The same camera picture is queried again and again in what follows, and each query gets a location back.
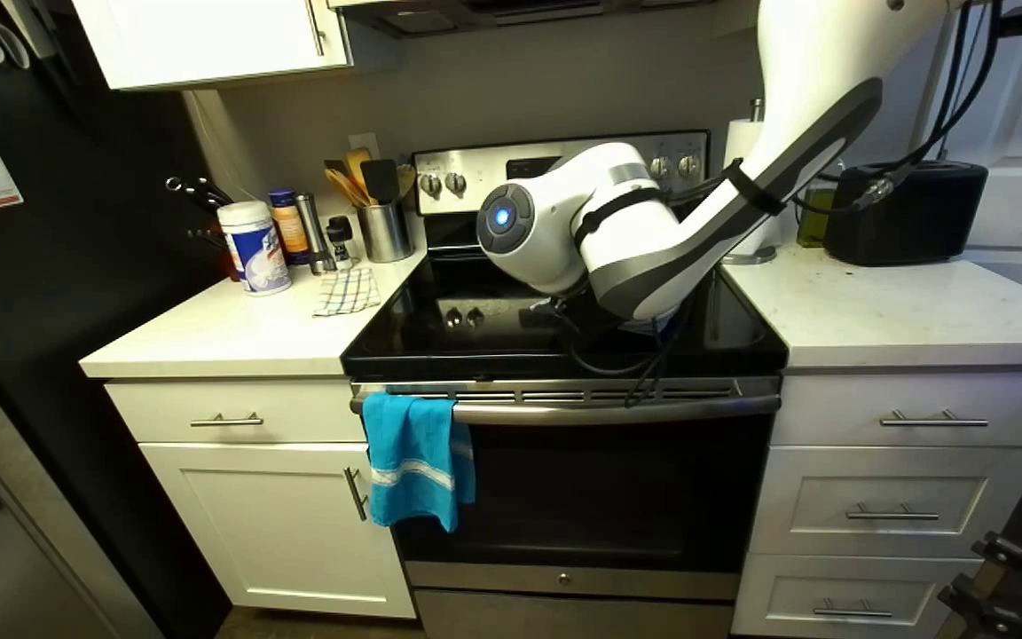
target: knob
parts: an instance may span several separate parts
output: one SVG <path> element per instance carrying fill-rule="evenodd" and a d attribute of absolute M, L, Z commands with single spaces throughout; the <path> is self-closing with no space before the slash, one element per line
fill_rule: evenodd
<path fill-rule="evenodd" d="M 678 171 L 689 174 L 689 179 L 700 179 L 700 171 L 704 171 L 700 155 L 681 155 Z"/>
<path fill-rule="evenodd" d="M 480 329 L 482 308 L 470 308 L 470 328 Z"/>
<path fill-rule="evenodd" d="M 655 155 L 655 160 L 649 160 L 649 174 L 655 174 L 658 180 L 666 180 L 666 171 L 671 171 L 666 155 Z"/>
<path fill-rule="evenodd" d="M 455 197 L 464 197 L 464 191 L 470 191 L 470 179 L 463 179 L 463 174 L 444 174 L 444 190 L 455 191 Z"/>
<path fill-rule="evenodd" d="M 437 174 L 423 174 L 423 179 L 420 179 L 420 190 L 423 190 L 430 200 L 442 200 L 442 190 L 444 190 L 444 184 L 442 184 Z"/>

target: drawer handle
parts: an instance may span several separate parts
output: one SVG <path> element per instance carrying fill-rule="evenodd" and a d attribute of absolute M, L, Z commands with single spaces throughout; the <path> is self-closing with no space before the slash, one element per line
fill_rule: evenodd
<path fill-rule="evenodd" d="M 940 522 L 940 517 L 934 517 L 934 514 L 915 514 L 908 506 L 870 507 L 867 501 L 846 507 L 841 514 L 846 514 L 847 522 L 870 522 L 870 527 L 888 527 L 888 522 Z"/>
<path fill-rule="evenodd" d="M 346 488 L 349 488 L 349 498 L 355 501 L 355 507 L 359 507 L 359 517 L 367 522 L 367 498 L 362 498 L 359 482 L 362 482 L 362 474 L 355 474 L 355 469 L 346 469 Z"/>
<path fill-rule="evenodd" d="M 880 418 L 880 426 L 888 426 L 888 431 L 903 431 L 903 426 L 918 426 L 918 431 L 988 431 L 988 418 L 955 414 L 955 411 L 940 411 L 940 414 L 891 411 L 891 414 Z"/>
<path fill-rule="evenodd" d="M 244 418 L 228 418 L 223 411 L 216 411 L 215 418 L 194 418 L 191 426 L 262 426 L 265 418 L 258 411 L 249 411 Z"/>
<path fill-rule="evenodd" d="M 875 601 L 817 601 L 814 613 L 821 619 L 897 619 L 891 612 L 880 612 Z"/>

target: range hood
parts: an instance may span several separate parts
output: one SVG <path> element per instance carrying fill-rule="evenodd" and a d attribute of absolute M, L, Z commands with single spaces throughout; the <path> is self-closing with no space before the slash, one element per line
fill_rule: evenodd
<path fill-rule="evenodd" d="M 715 0 L 332 0 L 332 7 L 346 19 L 367 22 L 394 36 L 509 27 L 689 4 Z"/>

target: paper towel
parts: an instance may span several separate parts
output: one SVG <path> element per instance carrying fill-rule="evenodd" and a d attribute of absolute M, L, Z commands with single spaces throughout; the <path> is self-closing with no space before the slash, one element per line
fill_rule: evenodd
<path fill-rule="evenodd" d="M 737 155 L 750 155 L 750 149 L 759 138 L 762 120 L 729 120 L 729 138 L 724 138 L 724 167 Z M 778 220 L 762 217 L 747 243 L 733 250 L 737 259 L 757 259 L 762 250 L 778 246 Z"/>

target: oven door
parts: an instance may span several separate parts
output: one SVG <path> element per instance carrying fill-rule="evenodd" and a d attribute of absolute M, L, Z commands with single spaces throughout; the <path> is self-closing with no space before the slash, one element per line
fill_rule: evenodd
<path fill-rule="evenodd" d="M 649 399 L 632 379 L 388 388 L 452 396 L 476 449 L 457 534 L 394 527 L 413 586 L 734 598 L 778 379 L 659 379 Z"/>

